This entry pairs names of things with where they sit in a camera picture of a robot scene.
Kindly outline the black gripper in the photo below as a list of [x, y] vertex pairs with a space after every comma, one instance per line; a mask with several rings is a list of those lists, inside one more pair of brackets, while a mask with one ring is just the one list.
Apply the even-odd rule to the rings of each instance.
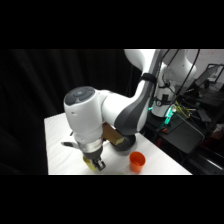
[[92, 161], [92, 164], [97, 171], [99, 171], [99, 166], [100, 166], [100, 169], [104, 169], [106, 167], [106, 164], [101, 159], [101, 154], [102, 154], [102, 149], [99, 149], [95, 152], [84, 154], [85, 158]]

